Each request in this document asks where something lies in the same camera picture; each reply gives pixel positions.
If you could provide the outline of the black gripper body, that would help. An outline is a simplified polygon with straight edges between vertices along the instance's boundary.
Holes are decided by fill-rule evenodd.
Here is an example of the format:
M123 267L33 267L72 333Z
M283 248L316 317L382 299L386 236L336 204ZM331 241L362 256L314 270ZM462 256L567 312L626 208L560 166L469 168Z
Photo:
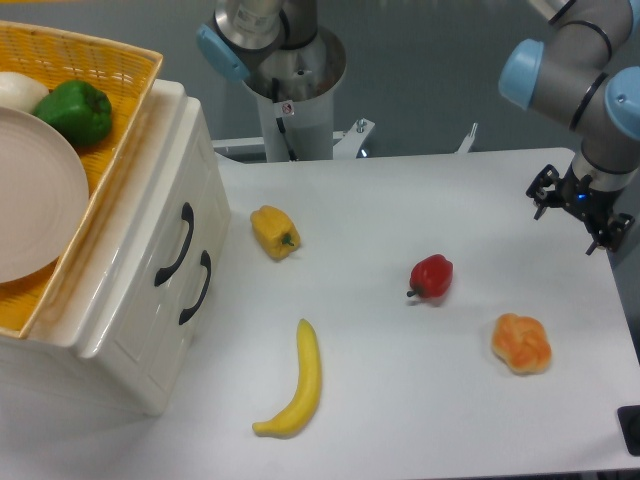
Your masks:
M570 166L561 182L562 208L584 223L588 231L605 231L612 222L620 191L598 190L594 182L590 174L579 177Z

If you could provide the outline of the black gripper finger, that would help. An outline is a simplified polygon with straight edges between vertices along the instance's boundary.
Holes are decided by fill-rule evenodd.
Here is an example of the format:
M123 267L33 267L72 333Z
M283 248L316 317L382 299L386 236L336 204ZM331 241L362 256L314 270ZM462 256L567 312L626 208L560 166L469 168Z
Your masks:
M551 164L547 164L531 182L525 194L536 207L535 220L539 220L548 208L560 207L559 186L559 173Z
M592 242L586 254L591 255L596 249L616 253L634 224L635 217L627 213L609 212L604 216L588 215L585 226L592 237Z

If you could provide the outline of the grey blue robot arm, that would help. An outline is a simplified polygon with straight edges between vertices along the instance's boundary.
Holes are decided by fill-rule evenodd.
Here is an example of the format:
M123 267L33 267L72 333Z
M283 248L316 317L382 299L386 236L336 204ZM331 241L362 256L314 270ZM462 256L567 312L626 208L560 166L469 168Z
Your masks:
M511 53L498 89L581 136L565 173L544 168L527 189L538 211L580 220L594 248L616 251L634 219L614 209L639 170L639 71L605 71L637 31L635 1L538 1L555 29ZM346 70L340 40L317 20L313 1L220 1L196 34L207 62L257 101L270 161L333 157L333 95Z

